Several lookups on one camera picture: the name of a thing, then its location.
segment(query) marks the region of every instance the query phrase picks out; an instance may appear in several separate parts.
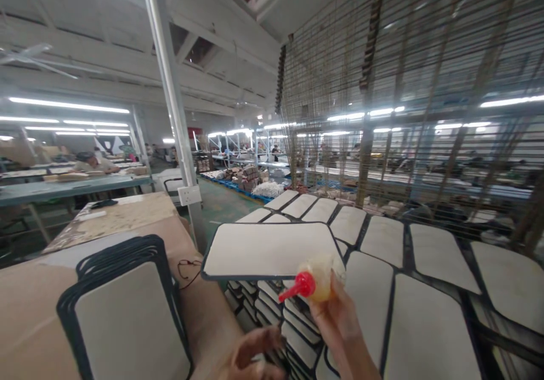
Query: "glue bottle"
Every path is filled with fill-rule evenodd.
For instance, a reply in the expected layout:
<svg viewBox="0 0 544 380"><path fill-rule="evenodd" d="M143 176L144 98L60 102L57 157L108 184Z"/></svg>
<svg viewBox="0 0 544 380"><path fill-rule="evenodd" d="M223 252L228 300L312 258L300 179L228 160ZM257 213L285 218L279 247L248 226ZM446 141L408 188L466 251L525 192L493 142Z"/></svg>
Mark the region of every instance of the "glue bottle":
<svg viewBox="0 0 544 380"><path fill-rule="evenodd" d="M331 270L336 278L344 285L346 282L346 269L339 256L332 254L321 254L313 257L299 267L295 277L295 284L279 295L279 301L301 295L315 302L324 302L330 299L331 292L330 274Z"/></svg>

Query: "factory floor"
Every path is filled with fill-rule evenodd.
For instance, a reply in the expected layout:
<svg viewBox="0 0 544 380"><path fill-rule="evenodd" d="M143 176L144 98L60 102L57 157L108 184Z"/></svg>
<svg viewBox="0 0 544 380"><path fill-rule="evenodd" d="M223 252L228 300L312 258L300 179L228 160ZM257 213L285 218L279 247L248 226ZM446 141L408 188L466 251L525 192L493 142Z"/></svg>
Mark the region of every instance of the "factory floor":
<svg viewBox="0 0 544 380"><path fill-rule="evenodd" d="M204 178L199 177L198 183L201 188L202 216L208 244L211 242L219 224L234 222L263 206L262 202L250 199L241 193ZM60 224L57 227L48 228L51 237L59 234L72 219L60 200L53 203L39 203L36 208L45 225ZM189 211L186 207L178 208L178 212L181 216L190 220ZM25 215L24 219L31 229L37 229L37 225L30 215ZM23 230L23 225L18 223L4 230L3 234L15 233L21 230ZM15 236L10 243L2 240L0 245L0 268L32 258L38 255L45 246L45 240L39 231Z"/></svg>

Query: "blue work table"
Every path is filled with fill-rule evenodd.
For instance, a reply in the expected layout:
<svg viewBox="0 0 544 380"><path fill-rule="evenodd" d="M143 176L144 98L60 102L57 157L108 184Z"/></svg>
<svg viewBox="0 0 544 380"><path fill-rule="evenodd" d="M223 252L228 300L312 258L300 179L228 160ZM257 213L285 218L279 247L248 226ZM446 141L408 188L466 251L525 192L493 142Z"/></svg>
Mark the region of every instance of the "blue work table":
<svg viewBox="0 0 544 380"><path fill-rule="evenodd" d="M42 235L46 242L50 243L49 234L41 222L36 208L32 204L33 202L43 202L50 199L86 195L114 189L125 189L127 187L148 185L150 183L151 177L149 176L107 175L77 182L33 182L2 186L0 187L0 207L28 203L28 208L36 220Z"/></svg>

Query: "green floor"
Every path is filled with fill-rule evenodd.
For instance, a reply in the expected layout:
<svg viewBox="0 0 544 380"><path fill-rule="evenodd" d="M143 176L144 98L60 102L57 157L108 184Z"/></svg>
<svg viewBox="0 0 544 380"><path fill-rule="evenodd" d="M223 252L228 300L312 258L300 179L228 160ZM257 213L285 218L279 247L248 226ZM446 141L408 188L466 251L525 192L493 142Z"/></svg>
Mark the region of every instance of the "green floor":
<svg viewBox="0 0 544 380"><path fill-rule="evenodd" d="M198 185L202 195L202 217L208 244L219 224L233 223L264 205L259 200L250 199L242 193L201 177L198 178ZM182 208L180 214L189 220L186 208Z"/></svg>

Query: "electrical outlet box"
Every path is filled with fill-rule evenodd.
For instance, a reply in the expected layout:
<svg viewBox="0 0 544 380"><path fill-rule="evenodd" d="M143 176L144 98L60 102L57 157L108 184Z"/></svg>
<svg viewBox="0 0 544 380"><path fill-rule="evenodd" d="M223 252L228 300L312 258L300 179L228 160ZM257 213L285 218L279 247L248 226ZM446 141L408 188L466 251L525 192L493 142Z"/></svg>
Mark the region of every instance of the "electrical outlet box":
<svg viewBox="0 0 544 380"><path fill-rule="evenodd" d="M189 187L178 187L177 193L180 196L180 202L182 206L188 206L193 203L200 203L202 197L200 196L200 187L189 186Z"/></svg>

